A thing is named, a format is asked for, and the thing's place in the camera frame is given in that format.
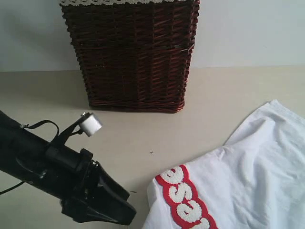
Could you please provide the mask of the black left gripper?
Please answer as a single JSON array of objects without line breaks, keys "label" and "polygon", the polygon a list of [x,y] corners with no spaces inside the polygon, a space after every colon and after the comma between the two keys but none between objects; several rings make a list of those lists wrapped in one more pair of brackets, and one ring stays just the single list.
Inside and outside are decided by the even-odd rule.
[{"label": "black left gripper", "polygon": [[35,187],[61,201],[62,214],[75,222],[109,222],[130,225],[136,210],[127,202],[130,194],[117,183],[93,154],[78,153],[50,143],[35,150]]}]

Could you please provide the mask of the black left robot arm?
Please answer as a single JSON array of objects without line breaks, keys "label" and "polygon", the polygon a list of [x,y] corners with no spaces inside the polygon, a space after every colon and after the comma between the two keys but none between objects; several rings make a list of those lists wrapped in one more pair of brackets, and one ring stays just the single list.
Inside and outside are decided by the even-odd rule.
[{"label": "black left robot arm", "polygon": [[46,121],[23,125],[0,115],[0,169],[60,200],[62,214],[79,223],[129,225],[136,215],[129,192],[112,179],[86,149],[66,146],[73,135],[94,135],[102,127],[93,113],[81,117],[46,141],[31,131]]}]

